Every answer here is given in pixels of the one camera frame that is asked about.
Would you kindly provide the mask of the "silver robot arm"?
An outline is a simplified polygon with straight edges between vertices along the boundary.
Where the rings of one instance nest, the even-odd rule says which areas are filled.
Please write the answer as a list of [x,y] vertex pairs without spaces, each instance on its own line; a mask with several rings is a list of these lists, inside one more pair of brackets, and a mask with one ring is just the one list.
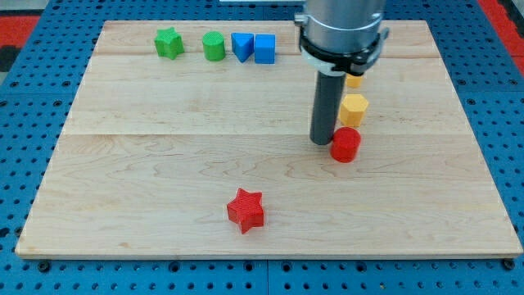
[[378,60],[389,29],[385,0],[306,0],[295,14],[302,57],[328,76],[361,76]]

